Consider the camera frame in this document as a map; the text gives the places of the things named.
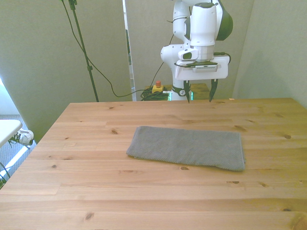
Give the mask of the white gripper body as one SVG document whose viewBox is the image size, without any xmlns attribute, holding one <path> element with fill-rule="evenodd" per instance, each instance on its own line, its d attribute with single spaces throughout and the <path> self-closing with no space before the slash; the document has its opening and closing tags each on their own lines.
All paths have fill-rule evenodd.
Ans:
<svg viewBox="0 0 307 230">
<path fill-rule="evenodd" d="M 228 56 L 214 57 L 212 62 L 216 64 L 185 67 L 185 65 L 191 63 L 191 61 L 184 62 L 179 60 L 175 64 L 174 76 L 178 81 L 225 79 L 228 76 Z"/>
</svg>

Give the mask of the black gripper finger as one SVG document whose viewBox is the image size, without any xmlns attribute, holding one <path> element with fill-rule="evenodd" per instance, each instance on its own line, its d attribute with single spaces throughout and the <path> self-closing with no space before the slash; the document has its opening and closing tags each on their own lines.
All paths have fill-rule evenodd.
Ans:
<svg viewBox="0 0 307 230">
<path fill-rule="evenodd" d="M 185 80 L 183 81 L 185 96 L 187 98 L 188 103 L 190 102 L 190 81 Z"/>
<path fill-rule="evenodd" d="M 214 94 L 215 94 L 216 89 L 217 89 L 217 85 L 218 85 L 218 80 L 212 79 L 211 80 L 211 89 L 210 89 L 210 93 L 209 93 L 209 102 L 211 102 L 213 97 L 214 97 Z"/>
</svg>

